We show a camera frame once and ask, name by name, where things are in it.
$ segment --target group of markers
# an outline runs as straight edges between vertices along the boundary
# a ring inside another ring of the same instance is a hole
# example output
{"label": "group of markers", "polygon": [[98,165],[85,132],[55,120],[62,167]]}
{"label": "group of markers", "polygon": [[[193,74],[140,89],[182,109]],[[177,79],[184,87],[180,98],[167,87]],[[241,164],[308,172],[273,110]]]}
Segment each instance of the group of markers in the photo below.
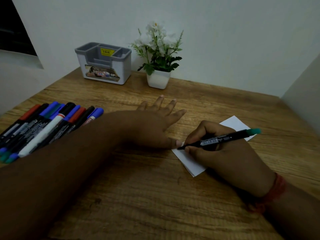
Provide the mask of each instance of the group of markers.
{"label": "group of markers", "polygon": [[0,161],[9,164],[25,157],[102,114],[102,108],[74,103],[34,105],[0,134]]}

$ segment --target black marker with green end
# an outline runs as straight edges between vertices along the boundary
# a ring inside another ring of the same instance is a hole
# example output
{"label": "black marker with green end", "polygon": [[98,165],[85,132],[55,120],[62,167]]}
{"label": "black marker with green end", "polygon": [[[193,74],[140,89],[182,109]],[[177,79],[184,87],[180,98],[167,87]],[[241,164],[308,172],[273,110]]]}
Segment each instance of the black marker with green end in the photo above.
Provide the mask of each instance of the black marker with green end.
{"label": "black marker with green end", "polygon": [[238,139],[243,139],[247,138],[249,136],[253,136],[255,134],[260,134],[261,130],[258,129],[243,129],[239,130],[237,132],[233,132],[230,134],[222,135],[222,136],[217,136],[217,137],[212,137],[206,140],[200,140],[195,143],[192,143],[190,145],[184,145],[178,148],[178,150],[184,150],[187,146],[193,146],[193,147],[203,147],[207,145],[212,145],[216,143],[223,143],[223,142],[228,142],[228,141],[234,141]]}

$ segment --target white pot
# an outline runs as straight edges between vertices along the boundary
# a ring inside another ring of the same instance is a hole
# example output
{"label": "white pot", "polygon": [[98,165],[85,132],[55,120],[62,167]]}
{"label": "white pot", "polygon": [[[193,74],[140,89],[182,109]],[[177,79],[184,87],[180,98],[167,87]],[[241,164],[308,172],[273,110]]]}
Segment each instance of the white pot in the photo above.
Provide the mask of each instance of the white pot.
{"label": "white pot", "polygon": [[148,80],[148,84],[150,87],[165,89],[171,72],[161,72],[161,71],[154,71],[150,76],[147,74],[146,78]]}

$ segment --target desk organizer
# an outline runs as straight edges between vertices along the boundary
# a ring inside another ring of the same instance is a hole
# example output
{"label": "desk organizer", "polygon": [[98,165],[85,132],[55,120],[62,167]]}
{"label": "desk organizer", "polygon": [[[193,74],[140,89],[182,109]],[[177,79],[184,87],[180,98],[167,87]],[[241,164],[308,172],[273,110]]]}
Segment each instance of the desk organizer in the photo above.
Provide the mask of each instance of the desk organizer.
{"label": "desk organizer", "polygon": [[124,84],[131,74],[131,49],[90,42],[75,49],[84,78]]}

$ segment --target red thread bracelet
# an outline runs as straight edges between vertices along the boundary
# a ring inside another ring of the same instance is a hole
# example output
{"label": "red thread bracelet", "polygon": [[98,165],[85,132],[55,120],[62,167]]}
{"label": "red thread bracelet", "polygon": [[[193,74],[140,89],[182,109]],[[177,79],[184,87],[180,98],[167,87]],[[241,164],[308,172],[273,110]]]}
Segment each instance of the red thread bracelet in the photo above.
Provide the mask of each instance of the red thread bracelet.
{"label": "red thread bracelet", "polygon": [[253,204],[249,203],[248,210],[250,212],[257,212],[261,214],[264,213],[266,210],[266,205],[271,203],[275,199],[280,198],[280,196],[285,192],[286,186],[287,183],[285,179],[276,173],[273,186],[269,190],[269,192],[265,196],[257,198]]}

